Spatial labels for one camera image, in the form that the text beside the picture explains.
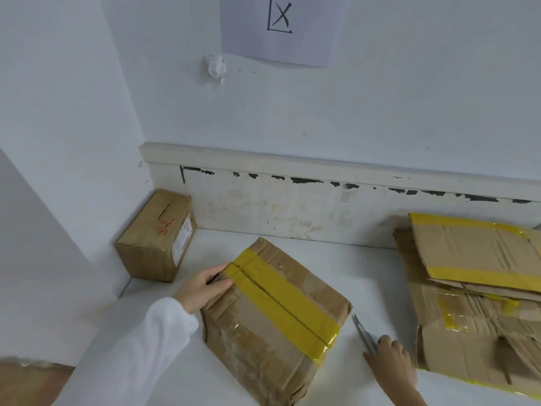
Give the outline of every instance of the red handwriting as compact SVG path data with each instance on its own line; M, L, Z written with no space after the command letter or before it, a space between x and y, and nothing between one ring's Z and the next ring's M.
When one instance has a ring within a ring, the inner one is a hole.
M157 231L159 234L167 235L167 229L166 229L166 228L167 228L169 225L171 225L173 221L174 221L174 219L171 219L171 222L167 222L167 221L165 221L165 220L160 221L159 224L160 224L161 226L159 226L158 228L156 228L156 231Z

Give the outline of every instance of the cardboard box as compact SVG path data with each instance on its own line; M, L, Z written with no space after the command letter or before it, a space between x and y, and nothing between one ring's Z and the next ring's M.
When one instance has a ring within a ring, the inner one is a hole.
M235 284L202 309L203 340L259 404L296 404L351 303L263 238L222 276Z
M418 316L416 365L541 397L541 304L455 291L429 278L411 230L397 230Z
M541 231L438 215L409 215L417 249L431 279L487 293L540 300Z
M195 228L192 198L159 189L115 248L134 278L172 282Z

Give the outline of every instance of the hand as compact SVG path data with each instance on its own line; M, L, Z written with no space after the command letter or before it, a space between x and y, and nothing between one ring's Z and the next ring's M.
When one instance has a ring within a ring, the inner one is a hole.
M214 266L196 273L186 279L172 297L180 302L187 313L194 314L214 296L225 292L233 285L233 280L230 278L213 283L212 285L207 285L207 282L222 272L227 265L229 264Z
M399 341L391 341L391 338L384 334L378 343L376 355L367 352L363 355L376 381L394 402L393 399L403 392L415 389L417 372L411 364L409 353Z

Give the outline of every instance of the person's left hand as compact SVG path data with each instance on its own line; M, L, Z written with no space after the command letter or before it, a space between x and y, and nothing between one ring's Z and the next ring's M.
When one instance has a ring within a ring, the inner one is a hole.
M225 292L233 285L233 280L230 278L213 283L212 285L207 285L207 282L222 272L227 265L229 264L214 266L196 273L189 279L186 279L172 297L180 302L187 313L194 314L214 296Z

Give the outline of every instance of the paper sheet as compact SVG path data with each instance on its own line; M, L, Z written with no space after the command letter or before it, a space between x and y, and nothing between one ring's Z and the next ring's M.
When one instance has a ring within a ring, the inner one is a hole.
M350 0L220 0L222 51L326 67Z

